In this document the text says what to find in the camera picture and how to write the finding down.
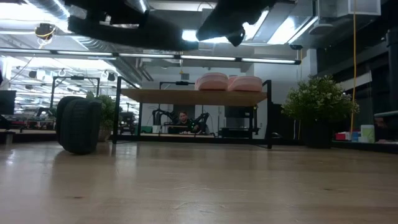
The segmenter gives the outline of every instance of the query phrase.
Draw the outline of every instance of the fluorescent light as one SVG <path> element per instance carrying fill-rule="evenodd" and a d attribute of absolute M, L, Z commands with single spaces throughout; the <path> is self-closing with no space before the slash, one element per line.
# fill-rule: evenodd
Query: fluorescent light
<path fill-rule="evenodd" d="M 242 58 L 242 62 L 254 62 L 254 63 L 284 63 L 284 64 L 295 64 L 295 60 L 281 60 L 281 59 L 269 59 L 269 58 Z"/>
<path fill-rule="evenodd" d="M 295 24 L 290 16 L 279 26 L 267 44 L 284 44 L 295 34 Z"/>
<path fill-rule="evenodd" d="M 107 52 L 77 52 L 70 50 L 59 50 L 57 52 L 61 55 L 112 56 L 112 53 Z"/>
<path fill-rule="evenodd" d="M 193 11 L 200 12 L 203 9 L 214 9 L 216 3 L 200 2 L 200 1 L 162 1 L 150 0 L 150 6 L 155 10 L 169 10 L 169 11 Z"/>
<path fill-rule="evenodd" d="M 141 5 L 142 11 L 145 12 L 147 10 L 147 6 L 144 3 L 144 0 L 139 0 L 139 4 Z"/>
<path fill-rule="evenodd" d="M 301 29 L 300 31 L 298 31 L 289 41 L 288 43 L 291 44 L 293 43 L 295 40 L 297 40 L 297 38 L 299 38 L 307 29 L 309 29 L 316 21 L 318 20 L 318 16 L 315 16 L 307 25 L 305 25 L 305 27 L 303 27 L 303 29 Z"/>
<path fill-rule="evenodd" d="M 262 23 L 268 16 L 268 12 L 269 12 L 268 10 L 263 11 L 259 20 L 253 25 L 249 25 L 247 22 L 243 24 L 243 28 L 246 33 L 246 36 L 244 38 L 245 40 L 252 40 L 254 38 L 254 36 L 257 34 L 258 30 L 260 29 Z"/>
<path fill-rule="evenodd" d="M 51 96 L 51 93 L 31 93 L 31 92 L 18 92 L 17 95 L 27 96 Z M 54 93 L 54 96 L 85 96 L 85 94 L 71 94 L 71 93 Z"/>
<path fill-rule="evenodd" d="M 234 57 L 213 57 L 213 56 L 196 56 L 196 55 L 181 55 L 181 59 L 197 59 L 197 60 L 222 60 L 235 61 Z"/>
<path fill-rule="evenodd" d="M 174 55 L 162 54 L 119 54 L 120 57 L 142 57 L 142 58 L 174 58 Z"/>
<path fill-rule="evenodd" d="M 93 86 L 93 85 L 81 85 L 81 87 L 87 87 L 87 88 L 97 88 L 97 86 Z M 104 85 L 100 85 L 99 88 L 116 88 L 116 86 L 104 86 Z"/>
<path fill-rule="evenodd" d="M 197 39 L 197 31 L 196 30 L 184 30 L 182 32 L 182 39 L 191 42 L 199 42 Z M 219 43 L 229 43 L 226 37 L 216 37 L 208 40 L 201 41 L 203 43 L 212 43 L 212 44 L 219 44 Z"/>
<path fill-rule="evenodd" d="M 80 88 L 79 87 L 75 87 L 75 86 L 67 86 L 67 90 L 68 91 L 80 91 Z"/>
<path fill-rule="evenodd" d="M 117 59 L 116 57 L 97 57 L 97 56 L 87 57 L 87 58 L 90 60 L 116 60 Z"/>
<path fill-rule="evenodd" d="M 0 48 L 0 52 L 6 53 L 27 53 L 27 54 L 51 54 L 49 50 L 37 50 L 37 49 L 9 49 Z"/>
<path fill-rule="evenodd" d="M 63 11 L 63 13 L 65 13 L 67 15 L 67 17 L 70 17 L 70 14 L 68 12 L 68 9 L 66 9 L 62 3 L 60 3 L 58 0 L 52 0 L 53 2 L 55 2 L 57 4 L 57 6 Z"/>

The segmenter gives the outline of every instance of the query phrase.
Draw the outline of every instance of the red object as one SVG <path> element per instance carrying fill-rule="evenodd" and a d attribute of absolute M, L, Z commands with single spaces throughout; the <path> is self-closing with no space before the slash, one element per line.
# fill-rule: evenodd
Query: red object
<path fill-rule="evenodd" d="M 336 140 L 345 140 L 346 134 L 336 134 Z"/>

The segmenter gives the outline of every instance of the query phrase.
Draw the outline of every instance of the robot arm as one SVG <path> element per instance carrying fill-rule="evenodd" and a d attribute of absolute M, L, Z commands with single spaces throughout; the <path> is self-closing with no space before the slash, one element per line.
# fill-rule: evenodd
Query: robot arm
<path fill-rule="evenodd" d="M 199 126 L 199 130 L 197 131 L 201 131 L 202 133 L 206 132 L 206 122 L 207 119 L 209 118 L 209 113 L 202 113 L 201 115 L 199 115 L 199 117 L 197 117 L 195 120 L 192 121 L 192 127 L 191 129 L 194 129 L 194 127 L 196 125 Z"/>
<path fill-rule="evenodd" d="M 153 125 L 161 125 L 161 121 L 160 118 L 162 117 L 162 115 L 166 115 L 167 117 L 169 117 L 173 124 L 177 124 L 178 123 L 178 116 L 172 111 L 172 112 L 168 112 L 168 111 L 164 111 L 161 109 L 157 109 L 152 111 L 152 117 L 153 117 Z"/>

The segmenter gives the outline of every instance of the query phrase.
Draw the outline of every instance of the black metal frame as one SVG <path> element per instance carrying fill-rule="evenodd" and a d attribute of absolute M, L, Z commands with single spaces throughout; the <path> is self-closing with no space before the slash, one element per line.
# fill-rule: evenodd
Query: black metal frame
<path fill-rule="evenodd" d="M 130 84 L 134 88 L 138 89 L 138 87 L 135 84 L 128 81 L 124 77 L 121 76 L 118 77 L 118 81 L 116 84 L 116 105 L 114 109 L 114 119 L 113 119 L 113 139 L 112 139 L 113 144 L 116 144 L 118 141 L 117 138 L 118 138 L 119 113 L 120 113 L 120 94 L 122 92 L 122 80 L 124 80 L 126 83 Z M 139 103 L 139 117 L 138 117 L 138 127 L 137 127 L 138 133 L 141 132 L 141 120 L 142 120 L 141 114 L 142 114 L 142 103 Z"/>
<path fill-rule="evenodd" d="M 115 106 L 115 117 L 113 121 L 113 135 L 112 143 L 117 144 L 118 140 L 126 141 L 170 141 L 170 142 L 203 142 L 203 143 L 230 143 L 230 144 L 267 144 L 268 149 L 272 149 L 272 127 L 273 122 L 271 118 L 272 112 L 272 82 L 271 80 L 266 80 L 262 85 L 267 87 L 267 128 L 266 135 L 264 139 L 222 139 L 222 138 L 178 138 L 178 137 L 152 137 L 152 136 L 141 136 L 141 124 L 142 124 L 142 103 L 139 103 L 139 117 L 138 117 L 138 127 L 137 136 L 119 136 L 118 134 L 118 121 L 119 121 L 119 107 L 120 107 L 120 95 L 121 95 L 121 81 L 124 80 L 128 84 L 136 87 L 131 82 L 127 81 L 123 77 L 118 77 L 118 84 L 116 85 L 116 106 Z M 162 88 L 163 84 L 176 84 L 176 82 L 160 82 L 159 89 Z M 249 130 L 253 132 L 253 110 L 250 112 L 250 125 Z"/>
<path fill-rule="evenodd" d="M 272 130 L 273 130 L 273 122 L 272 122 L 272 81 L 266 80 L 262 83 L 262 86 L 267 86 L 267 129 L 266 135 L 264 139 L 267 140 L 267 148 L 272 149 Z"/>
<path fill-rule="evenodd" d="M 73 79 L 76 79 L 77 77 L 60 77 L 60 76 L 56 76 L 56 77 L 53 77 L 52 78 L 52 89 L 51 89 L 51 101 L 50 101 L 50 108 L 52 108 L 52 106 L 53 106 L 53 103 L 54 103 L 54 91 L 55 91 L 55 88 L 60 84 L 56 84 L 55 83 L 55 81 L 56 81 L 56 79 L 58 79 L 58 78 L 62 78 L 63 80 L 65 80 L 65 79 L 67 79 L 67 78 L 70 78 L 71 80 L 73 80 Z M 101 81 L 101 79 L 100 78 L 88 78 L 88 77 L 78 77 L 78 79 L 76 79 L 76 80 L 84 80 L 84 79 L 88 79 L 88 80 L 97 80 L 97 96 L 100 94 L 100 81 Z"/>

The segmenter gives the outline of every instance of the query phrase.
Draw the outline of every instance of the ceiling light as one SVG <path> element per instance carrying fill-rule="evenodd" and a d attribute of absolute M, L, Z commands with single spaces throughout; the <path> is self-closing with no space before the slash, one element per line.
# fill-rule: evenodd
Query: ceiling light
<path fill-rule="evenodd" d="M 282 63 L 282 64 L 296 64 L 296 60 L 281 60 L 271 58 L 242 58 L 242 62 L 254 62 L 254 63 Z"/>
<path fill-rule="evenodd" d="M 174 55 L 162 54 L 119 54 L 120 57 L 140 57 L 140 58 L 174 58 Z"/>
<path fill-rule="evenodd" d="M 254 36 L 259 31 L 262 23 L 264 22 L 264 20 L 268 16 L 268 12 L 269 12 L 268 10 L 263 11 L 261 16 L 260 16 L 260 18 L 259 18 L 259 20 L 253 25 L 250 25 L 247 22 L 245 22 L 243 24 L 243 28 L 244 28 L 244 31 L 246 33 L 246 36 L 245 36 L 244 40 L 252 40 L 254 38 Z"/>
<path fill-rule="evenodd" d="M 93 85 L 82 85 L 81 87 L 85 87 L 85 88 L 97 88 L 97 86 L 93 86 Z M 115 86 L 105 86 L 105 85 L 101 85 L 99 86 L 100 88 L 116 88 Z"/>
<path fill-rule="evenodd" d="M 49 50 L 0 48 L 4 53 L 51 54 Z"/>
<path fill-rule="evenodd" d="M 288 43 L 293 43 L 297 38 L 299 38 L 307 29 L 309 29 L 316 21 L 318 20 L 318 16 L 315 16 L 303 29 L 298 31 L 289 41 Z"/>
<path fill-rule="evenodd" d="M 201 1 L 162 1 L 150 0 L 150 6 L 155 10 L 169 10 L 169 11 L 193 11 L 201 12 L 203 9 L 214 9 L 216 3 L 201 2 Z"/>
<path fill-rule="evenodd" d="M 145 12 L 147 10 L 147 6 L 144 3 L 144 0 L 139 0 L 139 4 L 141 5 L 142 11 Z"/>
<path fill-rule="evenodd" d="M 108 81 L 111 81 L 111 82 L 115 81 L 115 77 L 114 77 L 114 73 L 113 72 L 109 72 L 108 73 Z"/>
<path fill-rule="evenodd" d="M 90 60 L 116 60 L 117 59 L 116 57 L 97 57 L 97 56 L 87 57 L 87 58 Z"/>
<path fill-rule="evenodd" d="M 284 44 L 295 34 L 295 23 L 288 17 L 268 40 L 267 44 Z"/>
<path fill-rule="evenodd" d="M 182 39 L 191 42 L 199 42 L 197 39 L 197 31 L 196 30 L 184 30 L 182 32 Z M 208 40 L 201 41 L 203 43 L 212 43 L 212 44 L 219 44 L 219 43 L 229 43 L 226 37 L 216 37 Z"/>
<path fill-rule="evenodd" d="M 196 56 L 196 55 L 181 55 L 181 59 L 197 59 L 197 60 L 222 60 L 222 61 L 235 61 L 234 57 L 213 57 L 213 56 Z"/>
<path fill-rule="evenodd" d="M 68 86 L 67 90 L 71 91 L 71 92 L 74 92 L 74 91 L 79 92 L 80 88 L 79 87 L 75 87 L 75 86 Z"/>
<path fill-rule="evenodd" d="M 61 76 L 61 77 L 64 77 L 66 74 L 67 74 L 67 72 L 66 72 L 64 69 L 61 69 L 61 70 L 58 72 L 58 76 Z"/>
<path fill-rule="evenodd" d="M 79 52 L 70 50 L 59 50 L 57 52 L 60 55 L 112 56 L 112 53 L 107 52 Z"/>
<path fill-rule="evenodd" d="M 70 17 L 68 9 L 66 9 L 65 6 L 63 6 L 63 4 L 60 3 L 60 1 L 58 1 L 58 0 L 52 0 L 52 1 L 57 4 L 57 6 L 63 11 L 63 13 L 65 13 L 67 15 L 67 17 Z"/>

